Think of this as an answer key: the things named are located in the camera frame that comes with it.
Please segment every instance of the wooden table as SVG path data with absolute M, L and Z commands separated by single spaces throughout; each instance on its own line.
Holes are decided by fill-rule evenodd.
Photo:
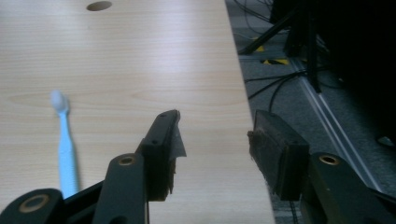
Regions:
M 59 188 L 54 89 L 70 102 L 85 189 L 134 152 L 155 117 L 181 114 L 187 158 L 151 223 L 274 223 L 223 1 L 0 2 L 0 209 Z

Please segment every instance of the black stand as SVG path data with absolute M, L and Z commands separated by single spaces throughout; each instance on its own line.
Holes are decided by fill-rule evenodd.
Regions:
M 320 92 L 317 76 L 315 6 L 316 3 L 314 0 L 303 0 L 258 39 L 243 49 L 238 50 L 238 54 L 246 55 L 253 53 L 257 48 L 279 33 L 279 31 L 291 26 L 284 51 L 288 57 L 295 57 L 300 54 L 301 47 L 307 45 L 307 77 L 315 91 Z

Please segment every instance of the toothbrush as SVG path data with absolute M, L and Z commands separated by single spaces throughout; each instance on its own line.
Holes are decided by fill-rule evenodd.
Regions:
M 50 101 L 61 122 L 61 140 L 58 148 L 59 176 L 61 179 L 61 190 L 66 199 L 78 192 L 76 155 L 67 121 L 69 104 L 67 98 L 56 90 L 50 93 Z

